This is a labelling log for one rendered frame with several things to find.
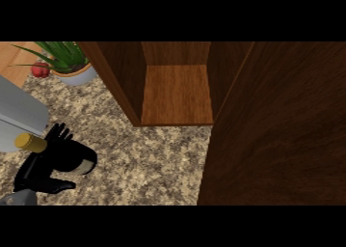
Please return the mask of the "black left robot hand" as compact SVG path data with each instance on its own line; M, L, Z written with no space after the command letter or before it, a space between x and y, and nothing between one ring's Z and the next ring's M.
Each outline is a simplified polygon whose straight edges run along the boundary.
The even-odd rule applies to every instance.
M66 123L57 123L45 137L48 142L47 149L41 153L34 152L20 166L14 182L16 192L31 189L35 192L57 194L65 190L76 188L73 181L51 178L54 172L53 159L59 154L57 147L72 138L73 135L66 127Z

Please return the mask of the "wooden cabinet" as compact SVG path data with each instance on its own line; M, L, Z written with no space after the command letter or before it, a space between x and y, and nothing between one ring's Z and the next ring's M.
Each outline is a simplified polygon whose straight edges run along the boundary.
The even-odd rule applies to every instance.
M251 55L251 41L82 41L135 126L212 125Z

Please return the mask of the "dark wooden cabinet door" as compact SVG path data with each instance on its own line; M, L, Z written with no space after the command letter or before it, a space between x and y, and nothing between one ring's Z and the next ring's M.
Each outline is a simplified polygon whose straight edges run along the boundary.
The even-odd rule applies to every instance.
M203 205L346 205L346 41L258 42L212 128Z

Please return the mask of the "green plant in pale pot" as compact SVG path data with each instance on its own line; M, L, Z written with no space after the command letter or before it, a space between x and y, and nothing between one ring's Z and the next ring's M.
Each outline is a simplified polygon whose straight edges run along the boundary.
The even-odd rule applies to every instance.
M66 85L79 86L97 78L93 62L75 41L38 41L36 45L48 52L47 55L23 46L16 47L42 59L42 63L50 65L51 74Z

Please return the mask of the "dark wine bottle gold cap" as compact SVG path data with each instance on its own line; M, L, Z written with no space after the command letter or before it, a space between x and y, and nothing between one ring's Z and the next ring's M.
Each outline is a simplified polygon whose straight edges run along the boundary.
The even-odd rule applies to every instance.
M31 151L32 170L57 170L75 175L87 175L97 167L97 152L72 139L50 141L31 133L22 133L16 147Z

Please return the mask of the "red pepper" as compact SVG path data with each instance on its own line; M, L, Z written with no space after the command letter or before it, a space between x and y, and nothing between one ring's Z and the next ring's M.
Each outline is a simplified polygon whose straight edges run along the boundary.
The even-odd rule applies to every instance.
M47 78L51 74L50 65L42 62L36 62L32 66L32 75L38 78Z

